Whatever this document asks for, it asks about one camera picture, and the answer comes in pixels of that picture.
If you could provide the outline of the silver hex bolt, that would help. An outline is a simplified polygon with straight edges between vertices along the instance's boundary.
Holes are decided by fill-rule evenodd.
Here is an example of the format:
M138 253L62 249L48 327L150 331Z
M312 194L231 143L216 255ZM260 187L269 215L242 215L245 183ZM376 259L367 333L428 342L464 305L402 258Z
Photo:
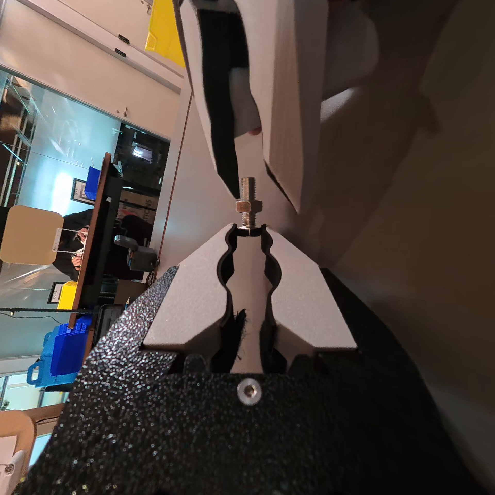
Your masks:
M256 198L256 183L254 177L241 178L240 194L241 197L239 200L258 200ZM240 214L242 216L242 224L237 228L238 237L259 237L262 233L262 227L257 226L257 214Z

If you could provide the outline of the black office chair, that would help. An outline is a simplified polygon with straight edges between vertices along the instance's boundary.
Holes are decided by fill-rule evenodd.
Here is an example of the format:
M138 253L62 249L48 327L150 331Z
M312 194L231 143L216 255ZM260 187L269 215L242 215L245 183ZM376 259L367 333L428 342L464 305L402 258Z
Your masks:
M116 235L124 235L136 240L139 246L145 246L151 240L153 226L135 215L127 215L116 224L112 240ZM105 264L105 272L118 280L141 281L143 271L131 270L127 262L128 249L111 244Z

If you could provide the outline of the blue plastic bin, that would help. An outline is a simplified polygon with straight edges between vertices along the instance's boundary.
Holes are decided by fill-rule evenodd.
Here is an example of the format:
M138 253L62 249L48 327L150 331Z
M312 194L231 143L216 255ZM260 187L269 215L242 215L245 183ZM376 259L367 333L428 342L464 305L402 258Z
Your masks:
M96 201L100 177L101 177L101 171L93 166L90 166L88 169L88 175L84 186L84 195L92 203Z

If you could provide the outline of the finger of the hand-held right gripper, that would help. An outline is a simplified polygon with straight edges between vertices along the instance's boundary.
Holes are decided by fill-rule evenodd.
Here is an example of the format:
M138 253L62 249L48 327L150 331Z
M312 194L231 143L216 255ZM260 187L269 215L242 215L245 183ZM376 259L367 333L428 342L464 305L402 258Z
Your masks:
M265 165L297 213L311 202L320 133L328 1L236 1Z
M218 176L240 198L232 103L234 76L249 67L243 22L235 1L180 1L181 45L191 90Z

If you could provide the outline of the printed cardboard box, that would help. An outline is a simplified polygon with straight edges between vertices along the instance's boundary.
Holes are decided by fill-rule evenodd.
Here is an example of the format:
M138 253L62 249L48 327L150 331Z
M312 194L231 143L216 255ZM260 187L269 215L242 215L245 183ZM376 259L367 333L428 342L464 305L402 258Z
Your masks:
M133 215L152 225L154 224L157 207L157 197L142 195L124 189L121 191L116 218L121 220L128 215Z

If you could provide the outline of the small yellow bin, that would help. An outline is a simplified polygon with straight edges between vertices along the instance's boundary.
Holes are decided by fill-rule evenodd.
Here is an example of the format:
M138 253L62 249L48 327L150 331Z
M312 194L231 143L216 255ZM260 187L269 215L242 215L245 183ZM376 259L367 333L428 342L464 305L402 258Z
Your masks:
M76 297L76 291L77 291L76 281L65 282L60 290L60 296L59 296L57 308L60 310L73 309L73 304Z

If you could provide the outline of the white door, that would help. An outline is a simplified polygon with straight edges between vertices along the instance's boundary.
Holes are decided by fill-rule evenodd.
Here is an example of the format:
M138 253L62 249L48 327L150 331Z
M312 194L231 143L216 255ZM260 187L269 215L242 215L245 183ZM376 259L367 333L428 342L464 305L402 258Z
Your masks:
M1 69L171 139L180 94L21 1L1 1Z

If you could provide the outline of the yellow plastic bin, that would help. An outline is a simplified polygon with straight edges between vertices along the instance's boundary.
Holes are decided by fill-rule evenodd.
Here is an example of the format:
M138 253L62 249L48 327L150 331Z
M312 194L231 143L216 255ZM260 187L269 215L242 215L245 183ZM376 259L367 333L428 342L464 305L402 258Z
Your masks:
M185 68L173 1L153 1L145 50Z

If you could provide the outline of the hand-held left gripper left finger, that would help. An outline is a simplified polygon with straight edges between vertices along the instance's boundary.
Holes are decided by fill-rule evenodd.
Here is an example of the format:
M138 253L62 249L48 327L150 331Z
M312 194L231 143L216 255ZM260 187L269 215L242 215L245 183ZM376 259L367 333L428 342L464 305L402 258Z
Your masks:
M234 312L227 287L237 238L237 225L228 224L180 262L144 338L144 349L183 357L198 354L212 372L231 372L246 321L245 309Z

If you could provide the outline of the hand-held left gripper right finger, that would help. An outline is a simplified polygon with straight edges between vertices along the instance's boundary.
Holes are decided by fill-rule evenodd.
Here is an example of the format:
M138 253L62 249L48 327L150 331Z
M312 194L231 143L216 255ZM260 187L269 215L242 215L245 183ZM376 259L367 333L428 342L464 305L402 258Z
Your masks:
M271 285L259 334L263 372L285 373L298 356L356 350L319 265L267 226L261 249Z

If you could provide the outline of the grey blue handheld device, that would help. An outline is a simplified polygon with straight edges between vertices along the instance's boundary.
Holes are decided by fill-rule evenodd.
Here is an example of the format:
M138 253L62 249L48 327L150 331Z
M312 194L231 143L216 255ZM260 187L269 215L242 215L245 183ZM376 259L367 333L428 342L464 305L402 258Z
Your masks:
M132 271L152 272L158 266L158 255L149 246L139 245L134 238L116 235L114 244L128 250L127 265Z

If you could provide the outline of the plywood chair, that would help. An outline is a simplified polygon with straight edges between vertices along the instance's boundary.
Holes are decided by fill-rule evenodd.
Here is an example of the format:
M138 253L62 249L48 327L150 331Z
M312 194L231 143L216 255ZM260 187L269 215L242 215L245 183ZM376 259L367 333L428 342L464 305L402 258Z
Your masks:
M23 411L1 411L1 494L13 494L26 476L36 438L33 420Z

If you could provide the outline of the stack of blue bins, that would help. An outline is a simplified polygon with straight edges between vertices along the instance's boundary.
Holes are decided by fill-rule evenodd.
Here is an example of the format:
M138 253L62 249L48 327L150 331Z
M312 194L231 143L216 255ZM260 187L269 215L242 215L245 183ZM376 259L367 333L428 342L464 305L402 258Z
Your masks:
M27 371L27 383L35 387L52 387L74 382L81 369L92 314L83 314L74 328L56 326L45 335L43 350L37 362Z

